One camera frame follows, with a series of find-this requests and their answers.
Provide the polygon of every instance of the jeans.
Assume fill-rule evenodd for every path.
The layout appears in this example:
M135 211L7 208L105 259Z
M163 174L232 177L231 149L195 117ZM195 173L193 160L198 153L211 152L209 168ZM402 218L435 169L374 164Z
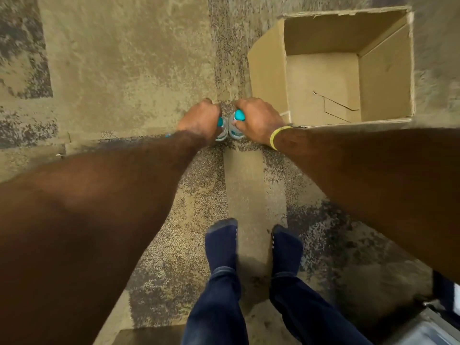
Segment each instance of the jeans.
M217 268L189 315L182 345L247 345L240 296L235 270ZM371 345L336 308L291 273L272 278L270 301L286 328L304 345Z

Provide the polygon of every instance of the foot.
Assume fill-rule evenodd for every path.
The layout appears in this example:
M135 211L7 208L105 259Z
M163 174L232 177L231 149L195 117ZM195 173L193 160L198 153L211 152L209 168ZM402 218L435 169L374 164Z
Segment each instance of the foot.
M279 272L290 272L294 276L299 271L304 245L299 237L284 226L273 227L273 270L274 276Z
M219 220L206 232L205 248L211 273L221 266L236 270L236 231L238 221Z

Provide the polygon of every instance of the yellow wristband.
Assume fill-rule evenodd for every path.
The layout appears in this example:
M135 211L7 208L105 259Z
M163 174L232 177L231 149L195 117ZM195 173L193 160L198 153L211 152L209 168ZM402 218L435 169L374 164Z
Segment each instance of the yellow wristband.
M277 135L279 132L281 132L282 130L288 129L288 128L292 128L292 126L283 126L283 127L280 127L280 128L278 128L277 130L274 130L273 133L271 134L271 136L270 136L270 146L271 146L274 150L278 150L277 148L275 148L275 145L273 144L274 138L276 137L276 135Z

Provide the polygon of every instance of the person's left hand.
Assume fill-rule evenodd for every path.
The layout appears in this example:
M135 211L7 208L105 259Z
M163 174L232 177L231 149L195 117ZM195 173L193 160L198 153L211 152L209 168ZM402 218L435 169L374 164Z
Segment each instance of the person's left hand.
M206 140L207 145L210 145L222 132L222 128L217 127L221 115L219 104L213 104L211 99L205 98L187 111L176 129L177 131L189 131L197 134Z

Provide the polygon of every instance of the open cardboard box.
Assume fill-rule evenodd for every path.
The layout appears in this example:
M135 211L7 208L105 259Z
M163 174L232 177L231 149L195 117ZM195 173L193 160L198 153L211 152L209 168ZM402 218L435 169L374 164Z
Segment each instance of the open cardboard box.
M247 55L253 96L295 126L409 118L412 22L405 6L283 16Z

